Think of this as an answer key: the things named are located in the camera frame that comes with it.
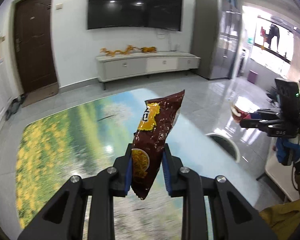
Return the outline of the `right blue white gloved hand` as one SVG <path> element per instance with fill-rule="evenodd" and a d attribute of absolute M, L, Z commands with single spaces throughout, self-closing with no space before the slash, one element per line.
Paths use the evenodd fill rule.
<path fill-rule="evenodd" d="M 300 135 L 295 138 L 277 138 L 276 157 L 280 164 L 300 164 Z"/>

